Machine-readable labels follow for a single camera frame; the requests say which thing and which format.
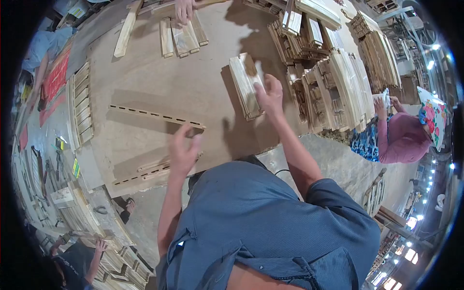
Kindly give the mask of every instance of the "person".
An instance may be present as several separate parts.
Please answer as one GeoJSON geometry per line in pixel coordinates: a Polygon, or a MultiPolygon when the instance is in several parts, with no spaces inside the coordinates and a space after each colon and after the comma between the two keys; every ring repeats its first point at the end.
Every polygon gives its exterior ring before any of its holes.
{"type": "Polygon", "coordinates": [[[354,130],[351,150],[369,161],[385,164],[416,162],[433,144],[439,151],[446,124],[446,105],[424,89],[418,87],[418,90],[422,92],[418,116],[408,114],[397,97],[390,97],[390,101],[398,113],[389,116],[382,100],[374,100],[377,117],[363,132],[354,130]]]}
{"type": "Polygon", "coordinates": [[[186,25],[192,19],[193,10],[197,7],[195,0],[176,0],[175,15],[177,20],[186,25]]]}
{"type": "Polygon", "coordinates": [[[34,34],[21,65],[23,70],[34,75],[31,92],[33,98],[40,93],[49,62],[55,60],[75,31],[72,27],[65,27],[55,32],[37,31],[34,34]]]}
{"type": "Polygon", "coordinates": [[[167,193],[157,230],[163,289],[359,289],[377,256],[380,229],[335,181],[324,178],[284,116],[281,83],[255,84],[260,107],[282,142],[304,198],[263,164],[232,161],[181,189],[201,136],[185,148],[183,125],[169,145],[167,193]]]}
{"type": "MultiPolygon", "coordinates": [[[[135,209],[135,201],[127,199],[126,209],[120,217],[124,224],[129,220],[130,214],[135,209]]],[[[58,247],[64,245],[59,238],[50,248],[50,256],[46,257],[45,265],[49,265],[56,271],[51,271],[55,282],[62,289],[90,290],[91,284],[98,272],[100,260],[108,245],[103,239],[96,239],[95,248],[85,246],[80,240],[71,245],[64,253],[58,254],[58,247]]]]}

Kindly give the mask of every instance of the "hand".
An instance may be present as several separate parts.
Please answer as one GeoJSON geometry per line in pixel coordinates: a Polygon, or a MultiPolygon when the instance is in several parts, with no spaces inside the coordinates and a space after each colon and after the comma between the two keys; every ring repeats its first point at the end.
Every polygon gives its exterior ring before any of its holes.
{"type": "Polygon", "coordinates": [[[97,253],[97,252],[102,253],[102,252],[106,251],[107,248],[108,248],[108,244],[104,240],[98,238],[95,241],[95,253],[97,253]]]}
{"type": "Polygon", "coordinates": [[[385,109],[385,105],[381,98],[377,98],[374,100],[374,108],[375,113],[379,117],[379,120],[387,120],[387,110],[385,109]]]}
{"type": "Polygon", "coordinates": [[[195,161],[200,151],[201,135],[193,136],[190,147],[185,148],[186,134],[192,126],[188,124],[182,125],[169,142],[169,155],[171,159],[170,170],[171,174],[178,174],[186,177],[188,172],[195,165],[195,161]]]}
{"type": "Polygon", "coordinates": [[[187,22],[192,19],[193,8],[197,6],[195,0],[176,0],[175,11],[176,18],[183,24],[187,25],[187,22]]]}
{"type": "Polygon", "coordinates": [[[266,112],[271,122],[274,122],[280,117],[284,117],[284,109],[282,108],[284,92],[282,84],[273,75],[265,74],[264,85],[266,86],[266,90],[260,84],[254,84],[256,100],[261,109],[266,112]]]}
{"type": "Polygon", "coordinates": [[[390,96],[390,102],[393,104],[393,106],[401,106],[400,101],[398,100],[397,97],[395,96],[390,96]]]}

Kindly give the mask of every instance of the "light blue shirt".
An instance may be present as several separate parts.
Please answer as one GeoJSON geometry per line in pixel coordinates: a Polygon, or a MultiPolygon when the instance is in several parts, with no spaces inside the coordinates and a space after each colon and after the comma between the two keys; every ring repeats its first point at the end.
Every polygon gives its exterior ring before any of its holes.
{"type": "Polygon", "coordinates": [[[332,179],[301,202],[271,172],[233,161],[194,185],[158,289],[223,290],[235,262],[305,289],[358,289],[379,246],[377,224],[332,179]]]}

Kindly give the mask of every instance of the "workbench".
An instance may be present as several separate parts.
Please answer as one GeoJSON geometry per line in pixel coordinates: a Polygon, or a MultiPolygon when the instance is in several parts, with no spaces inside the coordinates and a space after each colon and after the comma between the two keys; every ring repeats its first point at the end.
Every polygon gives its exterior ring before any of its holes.
{"type": "MultiPolygon", "coordinates": [[[[359,56],[357,40],[348,27],[350,20],[341,12],[343,8],[354,16],[356,9],[349,1],[347,7],[333,0],[324,2],[342,20],[340,37],[345,51],[359,56]]],[[[89,190],[105,184],[114,198],[167,182],[168,173],[144,182],[113,185],[136,173],[138,167],[165,159],[169,137],[179,126],[108,110],[110,104],[203,123],[203,155],[190,174],[277,146],[279,138],[265,116],[247,122],[241,112],[228,64],[229,58],[243,52],[251,55],[261,77],[263,72],[269,73],[282,82],[284,112],[291,128],[297,135],[308,132],[307,125],[298,122],[285,67],[266,27],[275,17],[238,0],[207,6],[198,14],[209,44],[186,58],[163,58],[161,54],[159,23],[162,18],[174,17],[173,9],[139,15],[121,58],[115,58],[113,52],[122,24],[89,45],[94,137],[77,153],[89,190]]]]}

